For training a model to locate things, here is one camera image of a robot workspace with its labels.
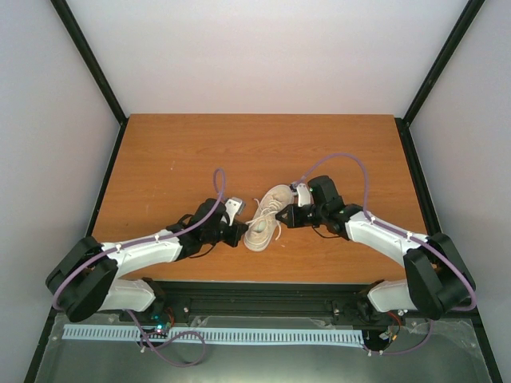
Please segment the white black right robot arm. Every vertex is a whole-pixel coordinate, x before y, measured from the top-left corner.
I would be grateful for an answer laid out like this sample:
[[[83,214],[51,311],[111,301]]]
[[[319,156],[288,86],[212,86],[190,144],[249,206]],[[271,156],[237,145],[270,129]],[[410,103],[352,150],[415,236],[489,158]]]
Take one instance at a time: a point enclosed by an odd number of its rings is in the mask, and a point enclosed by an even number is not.
[[[278,221],[289,228],[324,226],[335,238],[366,245],[404,269],[403,280],[377,281],[361,293],[358,311],[364,320],[399,310],[438,320],[451,310],[475,307],[475,282],[448,235],[406,231],[362,206],[346,204],[328,176],[291,190],[298,200],[277,212]]]

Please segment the white canvas sneaker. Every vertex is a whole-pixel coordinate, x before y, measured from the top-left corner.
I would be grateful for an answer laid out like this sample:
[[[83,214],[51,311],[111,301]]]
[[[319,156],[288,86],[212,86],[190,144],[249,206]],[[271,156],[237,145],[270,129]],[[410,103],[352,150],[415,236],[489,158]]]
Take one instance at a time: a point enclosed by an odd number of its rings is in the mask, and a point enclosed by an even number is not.
[[[276,215],[294,201],[289,186],[280,184],[270,189],[261,200],[255,199],[258,207],[252,219],[246,222],[245,247],[254,252],[264,251],[282,233],[281,222]]]

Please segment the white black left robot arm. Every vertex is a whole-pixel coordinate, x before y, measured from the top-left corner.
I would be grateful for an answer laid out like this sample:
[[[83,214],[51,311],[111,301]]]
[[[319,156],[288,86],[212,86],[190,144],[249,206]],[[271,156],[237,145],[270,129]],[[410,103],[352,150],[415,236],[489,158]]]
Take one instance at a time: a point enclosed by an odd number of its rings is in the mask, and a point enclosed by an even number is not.
[[[203,247],[225,243],[236,247],[248,225],[236,217],[241,199],[206,199],[193,215],[138,239],[100,243],[80,239],[46,278],[53,304],[71,322],[81,322],[99,311],[131,310],[149,321],[161,319],[166,301],[150,278],[128,280],[126,275],[157,264],[199,258]]]

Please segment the white shoelace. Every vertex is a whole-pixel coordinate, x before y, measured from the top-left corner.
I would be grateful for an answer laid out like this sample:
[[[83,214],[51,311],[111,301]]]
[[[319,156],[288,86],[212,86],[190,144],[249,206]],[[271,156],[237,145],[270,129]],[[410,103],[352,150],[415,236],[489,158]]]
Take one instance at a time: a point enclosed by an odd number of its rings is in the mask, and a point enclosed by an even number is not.
[[[275,214],[283,209],[283,203],[274,196],[256,200],[258,208],[254,217],[246,222],[248,231],[244,240],[251,246],[263,246],[269,243],[276,228],[280,230],[280,223],[275,219]]]

